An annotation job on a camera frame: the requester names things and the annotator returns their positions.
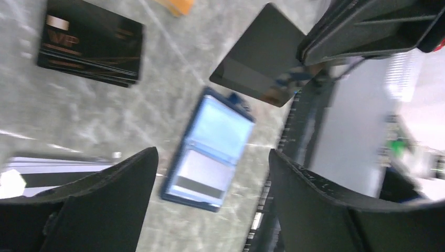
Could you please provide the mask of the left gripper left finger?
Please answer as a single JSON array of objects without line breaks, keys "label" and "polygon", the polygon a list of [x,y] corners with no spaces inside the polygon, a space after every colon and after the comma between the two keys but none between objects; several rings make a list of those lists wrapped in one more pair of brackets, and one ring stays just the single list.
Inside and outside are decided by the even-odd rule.
[{"label": "left gripper left finger", "polygon": [[1,251],[135,251],[158,167],[150,147],[72,183],[1,200]]}]

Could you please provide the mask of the black credit card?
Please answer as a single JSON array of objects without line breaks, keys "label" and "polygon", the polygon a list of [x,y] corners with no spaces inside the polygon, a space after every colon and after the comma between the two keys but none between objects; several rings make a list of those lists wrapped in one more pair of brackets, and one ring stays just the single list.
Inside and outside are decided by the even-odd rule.
[{"label": "black credit card", "polygon": [[296,57],[305,38],[274,3],[267,3],[219,63],[209,80],[276,107],[285,105],[325,64],[305,66]]}]

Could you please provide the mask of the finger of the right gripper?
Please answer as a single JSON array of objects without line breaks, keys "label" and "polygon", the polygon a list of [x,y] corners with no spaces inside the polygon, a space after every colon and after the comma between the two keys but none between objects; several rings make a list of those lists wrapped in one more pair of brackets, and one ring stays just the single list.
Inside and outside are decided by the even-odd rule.
[{"label": "finger of the right gripper", "polygon": [[444,1],[331,1],[296,57],[315,65],[347,57],[433,51],[444,39]]}]

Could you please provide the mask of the blue leather card holder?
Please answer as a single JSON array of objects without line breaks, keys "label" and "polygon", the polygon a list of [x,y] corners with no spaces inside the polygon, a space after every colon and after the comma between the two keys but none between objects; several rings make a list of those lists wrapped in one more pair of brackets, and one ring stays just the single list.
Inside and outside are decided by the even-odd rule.
[{"label": "blue leather card holder", "polygon": [[255,122],[254,117],[247,110],[232,103],[213,88],[205,87],[173,157],[169,172],[161,187],[160,198],[210,212],[219,211],[224,201],[221,205],[197,202],[187,197],[169,194],[167,189],[187,150],[195,150],[220,163],[233,165],[236,172],[237,164],[243,155]]}]

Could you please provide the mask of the silver credit card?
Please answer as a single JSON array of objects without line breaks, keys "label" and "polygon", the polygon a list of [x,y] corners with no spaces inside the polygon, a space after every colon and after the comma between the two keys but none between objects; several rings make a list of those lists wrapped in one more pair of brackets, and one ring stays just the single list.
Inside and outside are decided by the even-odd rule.
[{"label": "silver credit card", "polygon": [[234,173],[233,165],[220,163],[195,150],[187,150],[167,192],[197,202],[221,205]]}]

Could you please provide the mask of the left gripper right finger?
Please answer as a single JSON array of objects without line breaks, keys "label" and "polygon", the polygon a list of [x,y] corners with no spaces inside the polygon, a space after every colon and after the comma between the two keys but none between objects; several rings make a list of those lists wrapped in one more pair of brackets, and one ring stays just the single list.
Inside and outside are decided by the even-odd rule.
[{"label": "left gripper right finger", "polygon": [[444,202],[403,204],[349,190],[272,149],[286,251],[444,251]]}]

